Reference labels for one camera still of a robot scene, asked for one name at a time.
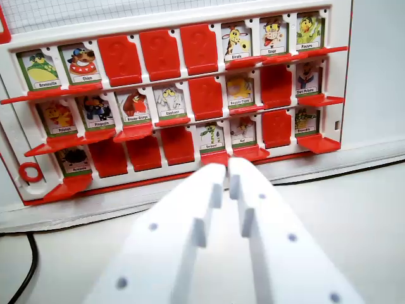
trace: red plastic ledge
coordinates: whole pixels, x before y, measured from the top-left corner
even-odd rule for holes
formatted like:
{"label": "red plastic ledge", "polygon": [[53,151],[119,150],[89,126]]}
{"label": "red plastic ledge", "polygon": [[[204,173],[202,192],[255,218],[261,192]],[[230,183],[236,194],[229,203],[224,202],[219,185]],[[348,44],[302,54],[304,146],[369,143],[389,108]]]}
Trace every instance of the red plastic ledge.
{"label": "red plastic ledge", "polygon": [[71,198],[76,193],[86,190],[91,184],[91,174],[65,177],[62,184],[57,185],[51,192],[44,196],[44,201],[59,201]]}
{"label": "red plastic ledge", "polygon": [[229,154],[226,150],[205,153],[201,155],[201,163],[208,165],[209,163],[220,163],[221,165],[228,166]]}
{"label": "red plastic ledge", "polygon": [[344,103],[343,97],[325,96],[324,94],[298,97],[299,105],[319,107],[319,106],[337,105],[339,103]]}
{"label": "red plastic ledge", "polygon": [[133,141],[135,139],[142,139],[146,136],[152,135],[153,126],[151,122],[140,123],[139,125],[126,125],[120,133],[114,138],[115,143],[122,143],[124,141]]}
{"label": "red plastic ledge", "polygon": [[340,142],[334,141],[321,134],[302,136],[297,138],[298,145],[311,150],[313,153],[322,154],[340,149]]}
{"label": "red plastic ledge", "polygon": [[157,127],[169,127],[172,125],[182,125],[186,124],[187,122],[190,122],[189,117],[182,117],[182,118],[174,118],[174,119],[168,119],[168,120],[161,120],[160,122],[156,122],[154,125]]}
{"label": "red plastic ledge", "polygon": [[264,160],[269,155],[270,152],[260,148],[258,144],[255,144],[254,146],[234,149],[234,156],[243,157],[250,162],[254,162],[255,160]]}
{"label": "red plastic ledge", "polygon": [[246,106],[244,108],[237,108],[237,109],[229,110],[229,115],[253,113],[253,112],[263,110],[264,108],[265,108],[265,106]]}
{"label": "red plastic ledge", "polygon": [[92,93],[94,91],[100,91],[101,89],[103,89],[103,85],[101,84],[101,82],[96,82],[94,84],[69,85],[69,89],[67,89],[67,90],[61,90],[59,87],[57,89],[50,89],[50,90],[43,90],[43,91],[35,91],[35,92],[30,91],[27,93],[26,96],[3,99],[1,101],[1,104],[6,105],[8,103],[16,103],[19,101],[60,97],[60,96],[64,96],[64,95],[74,95],[74,94],[82,94],[82,93]]}

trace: screw hole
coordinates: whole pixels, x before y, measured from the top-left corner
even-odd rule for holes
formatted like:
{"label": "screw hole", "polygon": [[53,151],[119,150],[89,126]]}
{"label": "screw hole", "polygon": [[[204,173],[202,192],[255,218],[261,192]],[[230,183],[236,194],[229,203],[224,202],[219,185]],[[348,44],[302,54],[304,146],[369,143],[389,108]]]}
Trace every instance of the screw hole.
{"label": "screw hole", "polygon": [[334,303],[339,303],[340,302],[340,296],[337,293],[331,293],[330,294],[330,300]]}
{"label": "screw hole", "polygon": [[117,289],[124,289],[125,287],[127,287],[127,285],[128,285],[128,281],[124,277],[119,278],[116,282]]}
{"label": "screw hole", "polygon": [[295,241],[297,241],[297,236],[294,233],[290,233],[289,240],[292,242],[295,242]]}
{"label": "screw hole", "polygon": [[157,223],[152,223],[149,225],[149,230],[150,231],[155,231],[158,228]]}

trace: cartoon giraffe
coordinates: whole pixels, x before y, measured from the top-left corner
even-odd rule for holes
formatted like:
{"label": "cartoon giraffe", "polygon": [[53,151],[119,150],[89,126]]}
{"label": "cartoon giraffe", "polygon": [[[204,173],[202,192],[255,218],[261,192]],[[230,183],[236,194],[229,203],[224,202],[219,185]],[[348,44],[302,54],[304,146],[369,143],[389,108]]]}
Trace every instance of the cartoon giraffe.
{"label": "cartoon giraffe", "polygon": [[229,34],[222,36],[222,39],[229,38],[227,52],[225,53],[225,55],[232,54],[234,47],[238,43],[242,45],[242,49],[248,49],[249,48],[248,41],[240,39],[241,36],[247,36],[248,34],[239,32],[239,30],[237,30],[234,26],[229,27],[229,29],[230,29]]}

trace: cartoon frog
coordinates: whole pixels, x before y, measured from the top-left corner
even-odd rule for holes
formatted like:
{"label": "cartoon frog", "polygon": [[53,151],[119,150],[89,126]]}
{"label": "cartoon frog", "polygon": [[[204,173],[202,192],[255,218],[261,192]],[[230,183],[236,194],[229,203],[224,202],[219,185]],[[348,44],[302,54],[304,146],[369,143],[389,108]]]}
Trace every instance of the cartoon frog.
{"label": "cartoon frog", "polygon": [[27,68],[27,72],[35,81],[43,82],[58,79],[55,67],[45,60],[44,54],[32,55],[30,62],[32,65]]}
{"label": "cartoon frog", "polygon": [[299,24],[299,33],[297,33],[297,43],[310,43],[313,42],[318,36],[321,35],[319,27],[321,23],[316,17],[304,17]]}

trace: cartoon dog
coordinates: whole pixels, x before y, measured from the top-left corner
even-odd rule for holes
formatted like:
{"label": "cartoon dog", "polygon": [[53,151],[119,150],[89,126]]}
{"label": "cartoon dog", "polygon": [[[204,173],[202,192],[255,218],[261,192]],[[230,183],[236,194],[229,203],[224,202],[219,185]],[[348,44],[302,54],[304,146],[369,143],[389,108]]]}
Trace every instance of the cartoon dog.
{"label": "cartoon dog", "polygon": [[84,49],[75,49],[72,58],[68,59],[70,63],[69,72],[75,75],[90,75],[97,73],[93,51]]}

